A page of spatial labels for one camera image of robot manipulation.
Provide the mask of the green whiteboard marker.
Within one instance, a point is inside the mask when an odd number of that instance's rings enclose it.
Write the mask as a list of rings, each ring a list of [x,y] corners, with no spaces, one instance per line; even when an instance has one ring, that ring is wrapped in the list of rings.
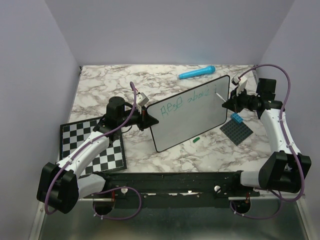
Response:
[[[219,93],[215,93],[224,103],[226,102],[226,100],[219,94]]]

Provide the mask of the black framed whiteboard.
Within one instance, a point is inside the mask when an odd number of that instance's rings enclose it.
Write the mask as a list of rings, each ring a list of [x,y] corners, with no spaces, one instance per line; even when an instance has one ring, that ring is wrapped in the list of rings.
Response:
[[[228,110],[216,93],[227,100],[229,86],[230,76],[224,75],[149,105],[147,112],[159,120],[150,127],[155,150],[165,151],[225,123]]]

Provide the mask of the green marker cap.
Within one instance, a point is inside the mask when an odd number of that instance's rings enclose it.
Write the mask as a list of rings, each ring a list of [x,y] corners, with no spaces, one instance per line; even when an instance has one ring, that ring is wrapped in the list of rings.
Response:
[[[193,139],[192,142],[193,142],[193,143],[196,143],[196,142],[199,141],[199,140],[200,140],[200,137],[198,136],[198,137],[196,137],[195,139]]]

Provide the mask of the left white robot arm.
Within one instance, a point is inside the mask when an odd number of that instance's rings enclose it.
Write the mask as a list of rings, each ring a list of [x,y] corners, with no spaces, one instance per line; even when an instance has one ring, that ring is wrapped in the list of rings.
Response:
[[[45,209],[69,213],[77,201],[91,194],[104,198],[110,194],[108,178],[96,170],[91,175],[81,177],[89,164],[120,135],[123,127],[136,125],[143,131],[159,121],[147,113],[149,99],[138,93],[134,104],[122,97],[109,99],[106,113],[87,139],[58,163],[47,163],[41,171],[36,198],[45,204]]]

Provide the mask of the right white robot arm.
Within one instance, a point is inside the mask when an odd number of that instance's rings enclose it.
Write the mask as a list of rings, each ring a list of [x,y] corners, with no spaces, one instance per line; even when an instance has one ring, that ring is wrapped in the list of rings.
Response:
[[[295,145],[285,112],[281,110],[283,103],[275,100],[276,80],[260,78],[255,95],[247,93],[244,78],[234,77],[232,83],[236,88],[222,107],[235,113],[243,109],[256,112],[265,128],[272,154],[260,170],[241,172],[240,177],[230,183],[230,191],[236,196],[243,195],[248,187],[297,193],[312,162]]]

